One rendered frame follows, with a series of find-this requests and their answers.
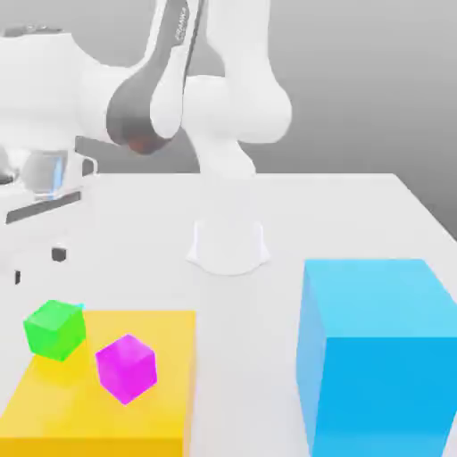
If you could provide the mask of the small green cube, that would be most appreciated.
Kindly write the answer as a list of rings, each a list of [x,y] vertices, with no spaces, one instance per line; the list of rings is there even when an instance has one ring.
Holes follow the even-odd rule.
[[[30,351],[54,361],[65,361],[86,339],[82,307],[57,300],[41,305],[23,327]]]

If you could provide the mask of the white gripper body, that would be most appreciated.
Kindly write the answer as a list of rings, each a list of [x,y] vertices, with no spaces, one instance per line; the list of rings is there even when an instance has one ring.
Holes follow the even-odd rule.
[[[65,247],[87,232],[87,197],[81,190],[36,200],[21,187],[0,189],[0,258]]]

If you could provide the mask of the small magenta cube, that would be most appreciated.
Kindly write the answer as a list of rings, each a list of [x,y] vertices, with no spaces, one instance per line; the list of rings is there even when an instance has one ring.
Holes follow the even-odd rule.
[[[157,383],[155,352],[131,334],[96,352],[100,384],[121,404],[128,404]]]

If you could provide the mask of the large yellow box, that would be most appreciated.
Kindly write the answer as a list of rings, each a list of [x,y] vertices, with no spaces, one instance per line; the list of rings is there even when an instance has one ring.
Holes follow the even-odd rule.
[[[33,356],[0,415],[0,457],[189,457],[193,311],[86,311],[66,361]],[[155,353],[158,381],[128,404],[99,381],[96,352],[130,334]]]

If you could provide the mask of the large blue box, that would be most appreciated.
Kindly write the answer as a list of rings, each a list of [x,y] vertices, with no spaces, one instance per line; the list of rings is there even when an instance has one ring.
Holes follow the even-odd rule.
[[[457,303],[420,259],[309,259],[296,381],[311,457],[442,457]]]

